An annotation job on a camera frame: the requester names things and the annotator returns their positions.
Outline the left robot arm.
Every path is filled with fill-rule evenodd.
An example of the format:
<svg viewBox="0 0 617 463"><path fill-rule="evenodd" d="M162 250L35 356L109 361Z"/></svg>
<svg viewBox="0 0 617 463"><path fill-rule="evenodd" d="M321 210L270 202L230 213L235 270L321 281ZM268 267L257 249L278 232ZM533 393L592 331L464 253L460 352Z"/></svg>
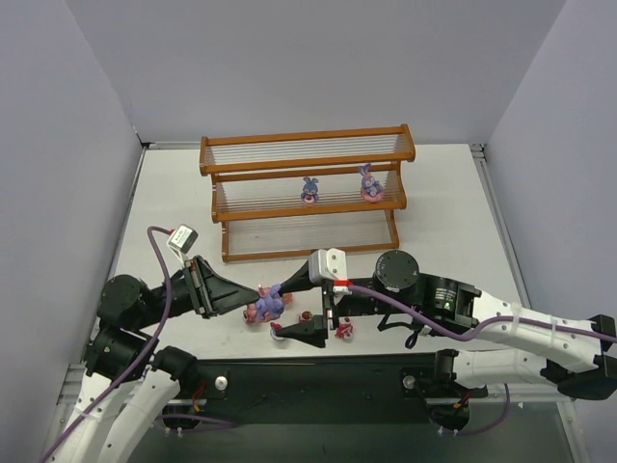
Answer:
<svg viewBox="0 0 617 463"><path fill-rule="evenodd" d="M219 276L201 257L163 276L156 288L130 275L105 284L79 395L42 461L124 462L174 397L188 395L198 406L206 393L225 389L225 375L208 378L196 356L160 347L159 338L173 317L222 315L255 303L258 291Z"/></svg>

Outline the purple bunny sitting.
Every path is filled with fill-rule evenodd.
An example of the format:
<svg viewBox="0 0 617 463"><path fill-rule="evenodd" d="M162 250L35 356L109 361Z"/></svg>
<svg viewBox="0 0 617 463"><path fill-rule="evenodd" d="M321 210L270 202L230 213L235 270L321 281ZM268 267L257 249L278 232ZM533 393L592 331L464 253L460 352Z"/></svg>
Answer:
<svg viewBox="0 0 617 463"><path fill-rule="evenodd" d="M380 202L384 197L384 188L381 183L372 175L371 164L367 163L359 167L362 177L361 195L369 203Z"/></svg>

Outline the pink bear with cream hat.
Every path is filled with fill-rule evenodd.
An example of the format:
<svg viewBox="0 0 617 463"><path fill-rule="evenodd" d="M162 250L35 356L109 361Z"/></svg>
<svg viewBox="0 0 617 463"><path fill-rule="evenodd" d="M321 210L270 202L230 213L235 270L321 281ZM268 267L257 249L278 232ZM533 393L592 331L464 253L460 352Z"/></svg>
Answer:
<svg viewBox="0 0 617 463"><path fill-rule="evenodd" d="M351 342L354 337L354 326L350 317L341 317L335 330L335 337L339 340Z"/></svg>

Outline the purple bunny holding cake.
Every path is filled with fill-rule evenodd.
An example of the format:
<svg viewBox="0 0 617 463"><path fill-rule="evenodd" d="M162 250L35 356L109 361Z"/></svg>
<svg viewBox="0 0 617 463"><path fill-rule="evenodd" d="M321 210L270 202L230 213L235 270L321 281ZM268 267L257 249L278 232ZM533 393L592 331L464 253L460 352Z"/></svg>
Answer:
<svg viewBox="0 0 617 463"><path fill-rule="evenodd" d="M319 179L316 177L304 177L301 200L304 204L312 205L319 201Z"/></svg>

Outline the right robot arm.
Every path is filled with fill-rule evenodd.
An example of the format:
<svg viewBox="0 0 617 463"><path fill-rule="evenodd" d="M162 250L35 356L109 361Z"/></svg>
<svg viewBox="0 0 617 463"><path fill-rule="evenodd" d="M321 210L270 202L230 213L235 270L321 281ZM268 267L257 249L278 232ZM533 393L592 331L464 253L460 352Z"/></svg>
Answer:
<svg viewBox="0 0 617 463"><path fill-rule="evenodd" d="M443 337L458 342L482 340L494 350L442 350L436 355L437 379L467 390L493 384L551 385L562 395L605 400L616 391L616 322L606 315L572 319L507 302L473 285L420 271L402 250L381 254L371 277L350 279L346 255L317 250L290 278L270 293L322 291L322 315L278 331L281 338L323 347L329 331L346 315L378 314L381 331L392 328L390 315L409 316L412 337Z"/></svg>

